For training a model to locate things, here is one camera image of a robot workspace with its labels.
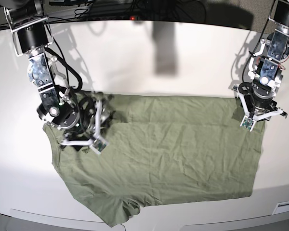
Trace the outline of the green T-shirt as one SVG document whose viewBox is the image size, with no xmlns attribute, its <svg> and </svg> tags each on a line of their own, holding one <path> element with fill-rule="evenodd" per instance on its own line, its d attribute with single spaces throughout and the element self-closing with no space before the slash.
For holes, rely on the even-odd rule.
<svg viewBox="0 0 289 231">
<path fill-rule="evenodd" d="M 113 227 L 142 207 L 249 197 L 265 123 L 240 127 L 233 98 L 115 95 L 109 145 L 63 147 L 44 126 L 52 164 L 72 197 Z"/>
</svg>

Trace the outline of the black power strip red light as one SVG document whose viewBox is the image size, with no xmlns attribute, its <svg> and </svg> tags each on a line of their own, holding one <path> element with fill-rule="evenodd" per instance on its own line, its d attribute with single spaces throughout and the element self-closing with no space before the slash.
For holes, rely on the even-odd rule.
<svg viewBox="0 0 289 231">
<path fill-rule="evenodd" d="M 109 21 L 109 20 L 128 20 L 128 21 L 141 21 L 144 20 L 140 15 L 104 15 L 104 16 L 92 16 L 87 21 Z"/>
</svg>

